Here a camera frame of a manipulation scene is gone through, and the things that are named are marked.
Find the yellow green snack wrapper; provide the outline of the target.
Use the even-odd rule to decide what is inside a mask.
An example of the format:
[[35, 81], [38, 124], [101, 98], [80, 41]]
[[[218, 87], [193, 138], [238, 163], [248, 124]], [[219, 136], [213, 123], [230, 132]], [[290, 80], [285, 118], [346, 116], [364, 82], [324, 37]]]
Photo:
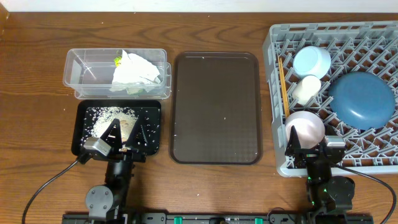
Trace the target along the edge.
[[142, 85], [148, 84], [147, 61], [136, 54], [124, 54], [114, 59], [116, 68], [110, 91], [126, 90], [129, 95], [143, 91]]

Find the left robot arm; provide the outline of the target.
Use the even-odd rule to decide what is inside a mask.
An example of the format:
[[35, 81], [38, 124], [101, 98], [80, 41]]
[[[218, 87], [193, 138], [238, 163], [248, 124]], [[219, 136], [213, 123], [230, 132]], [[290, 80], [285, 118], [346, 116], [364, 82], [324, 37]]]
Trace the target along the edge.
[[120, 223], [126, 197], [136, 162], [145, 162], [147, 150], [146, 122], [138, 118], [126, 141], [121, 138], [121, 122], [113, 119], [106, 131], [98, 138], [88, 137], [82, 146], [78, 162], [85, 164], [90, 159], [108, 163], [104, 184], [92, 187], [86, 195], [88, 220]]

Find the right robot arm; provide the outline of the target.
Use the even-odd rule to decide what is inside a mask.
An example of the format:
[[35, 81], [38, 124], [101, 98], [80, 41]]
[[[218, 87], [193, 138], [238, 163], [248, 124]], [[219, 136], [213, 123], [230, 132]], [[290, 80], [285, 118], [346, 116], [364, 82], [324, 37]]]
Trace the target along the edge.
[[294, 158], [294, 166], [307, 170], [307, 193], [313, 203], [312, 216], [340, 214], [353, 207], [355, 184], [352, 179], [332, 175], [331, 168], [343, 160], [346, 146], [338, 136], [336, 143], [322, 140], [315, 147], [301, 146], [295, 126], [290, 129], [290, 137], [285, 150], [286, 156]]

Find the cream cup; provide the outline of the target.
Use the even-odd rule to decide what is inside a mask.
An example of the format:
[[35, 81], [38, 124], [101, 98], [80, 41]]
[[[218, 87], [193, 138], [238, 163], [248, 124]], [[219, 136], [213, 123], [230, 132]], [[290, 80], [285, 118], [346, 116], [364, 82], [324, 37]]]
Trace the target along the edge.
[[292, 92], [294, 99], [299, 104], [305, 105], [311, 97], [315, 96], [321, 88], [321, 81], [316, 76], [309, 75], [301, 79]]

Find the white napkin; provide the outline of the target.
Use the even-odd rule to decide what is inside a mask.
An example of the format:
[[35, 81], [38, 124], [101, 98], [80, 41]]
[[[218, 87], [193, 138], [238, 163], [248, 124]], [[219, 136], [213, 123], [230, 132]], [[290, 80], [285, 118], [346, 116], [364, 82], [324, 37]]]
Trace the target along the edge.
[[158, 85], [161, 84], [159, 69], [148, 60], [134, 53], [122, 50], [122, 55], [114, 59], [116, 68], [113, 73], [112, 92], [127, 90], [129, 94], [140, 91], [127, 85]]

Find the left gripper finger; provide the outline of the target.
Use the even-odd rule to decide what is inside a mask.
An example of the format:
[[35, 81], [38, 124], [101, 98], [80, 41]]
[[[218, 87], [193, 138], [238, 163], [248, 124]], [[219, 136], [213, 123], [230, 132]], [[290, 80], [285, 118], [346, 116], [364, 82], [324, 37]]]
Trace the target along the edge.
[[113, 119], [106, 131], [101, 135], [100, 139], [111, 146], [112, 149], [121, 149], [123, 147], [123, 142], [121, 137], [120, 120], [117, 118]]
[[125, 143], [128, 149], [147, 149], [149, 147], [149, 131], [144, 118], [138, 117]]

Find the white rice pile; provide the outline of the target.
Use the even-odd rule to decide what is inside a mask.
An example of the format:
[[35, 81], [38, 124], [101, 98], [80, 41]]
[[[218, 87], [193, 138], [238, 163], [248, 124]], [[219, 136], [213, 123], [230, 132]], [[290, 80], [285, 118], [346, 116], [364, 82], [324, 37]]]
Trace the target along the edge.
[[159, 147], [160, 139], [160, 109], [154, 107], [89, 107], [83, 118], [83, 132], [80, 146], [84, 145], [89, 137], [99, 138], [106, 131], [113, 119], [120, 120], [123, 146], [132, 131], [134, 123], [142, 117], [145, 119], [149, 131], [149, 145]]

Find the dark blue plate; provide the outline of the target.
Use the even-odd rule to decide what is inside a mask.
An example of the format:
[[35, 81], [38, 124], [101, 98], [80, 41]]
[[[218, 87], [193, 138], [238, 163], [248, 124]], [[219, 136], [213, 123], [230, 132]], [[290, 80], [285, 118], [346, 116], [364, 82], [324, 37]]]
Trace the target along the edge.
[[352, 128], [382, 128], [395, 112], [392, 89], [372, 73], [347, 73], [331, 84], [328, 95], [333, 98], [331, 110]]

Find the light blue bowl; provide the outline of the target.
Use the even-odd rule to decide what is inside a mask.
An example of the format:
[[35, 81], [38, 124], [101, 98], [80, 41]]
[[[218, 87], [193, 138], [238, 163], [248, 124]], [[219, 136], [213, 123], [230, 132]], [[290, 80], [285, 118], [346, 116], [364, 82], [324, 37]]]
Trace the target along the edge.
[[294, 57], [293, 69], [299, 79], [315, 76], [322, 79], [331, 66], [329, 52], [320, 47], [308, 46], [299, 50]]

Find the pink bowl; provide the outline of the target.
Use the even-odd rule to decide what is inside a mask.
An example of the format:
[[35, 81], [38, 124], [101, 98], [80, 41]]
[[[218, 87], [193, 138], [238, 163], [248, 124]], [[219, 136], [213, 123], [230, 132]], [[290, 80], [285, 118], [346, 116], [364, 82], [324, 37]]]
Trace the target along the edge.
[[304, 149], [315, 147], [325, 136], [323, 121], [309, 111], [296, 111], [285, 120], [287, 141], [290, 139], [292, 126], [295, 128], [300, 145]]

